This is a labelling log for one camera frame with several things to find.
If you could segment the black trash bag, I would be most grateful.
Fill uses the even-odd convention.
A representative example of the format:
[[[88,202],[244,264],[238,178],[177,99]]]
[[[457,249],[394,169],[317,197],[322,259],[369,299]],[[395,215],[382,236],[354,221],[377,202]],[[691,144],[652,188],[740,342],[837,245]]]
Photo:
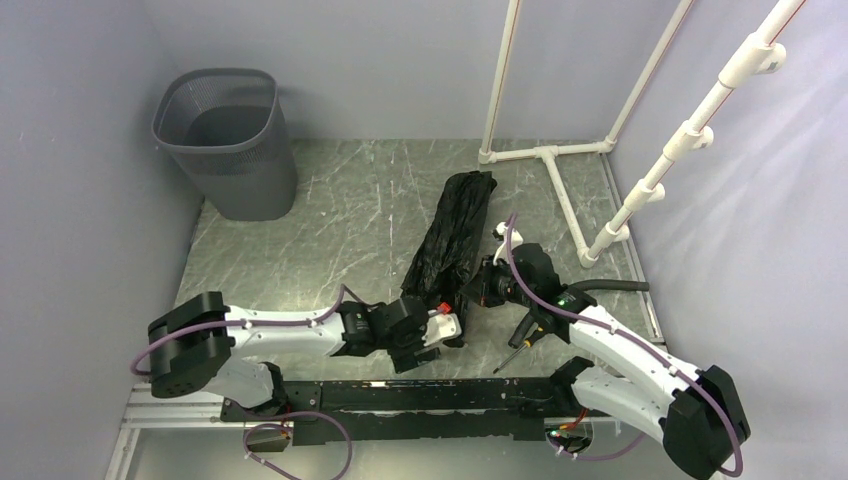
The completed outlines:
[[[464,319],[460,293],[475,273],[488,206],[497,181],[490,172],[454,174],[444,184],[436,213],[402,282],[402,292],[429,309],[442,303]]]

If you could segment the grey mesh trash bin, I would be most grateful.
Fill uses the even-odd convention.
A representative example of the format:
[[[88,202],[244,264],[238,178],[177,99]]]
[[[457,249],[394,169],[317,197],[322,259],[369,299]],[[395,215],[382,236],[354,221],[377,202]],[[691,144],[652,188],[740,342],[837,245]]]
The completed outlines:
[[[224,218],[271,221],[293,207],[298,174],[273,76],[206,68],[176,78],[151,132]]]

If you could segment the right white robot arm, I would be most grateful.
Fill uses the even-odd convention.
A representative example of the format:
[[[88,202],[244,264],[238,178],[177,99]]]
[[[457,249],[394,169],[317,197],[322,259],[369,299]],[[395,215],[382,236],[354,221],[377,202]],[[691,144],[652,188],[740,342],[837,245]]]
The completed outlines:
[[[560,413],[585,408],[613,416],[660,443],[694,479],[738,476],[741,445],[751,430],[730,374],[717,365],[697,367],[651,344],[590,294],[648,287],[606,279],[566,284],[541,246],[530,243],[484,257],[461,293],[485,308],[506,303],[526,308],[508,341],[516,351],[555,336],[593,354],[574,357],[551,375],[551,401]]]

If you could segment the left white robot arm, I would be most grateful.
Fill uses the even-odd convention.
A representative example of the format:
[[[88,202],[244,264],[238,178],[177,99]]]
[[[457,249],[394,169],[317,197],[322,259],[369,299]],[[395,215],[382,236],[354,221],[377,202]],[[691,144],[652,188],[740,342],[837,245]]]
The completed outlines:
[[[327,308],[290,312],[228,305],[221,292],[208,291],[149,324],[148,347],[131,370],[148,378],[158,399],[207,392],[272,420],[285,411],[289,395],[268,355],[384,352],[394,371],[404,373],[437,359],[440,346],[462,334],[451,306],[429,307],[417,297],[369,304],[343,287]]]

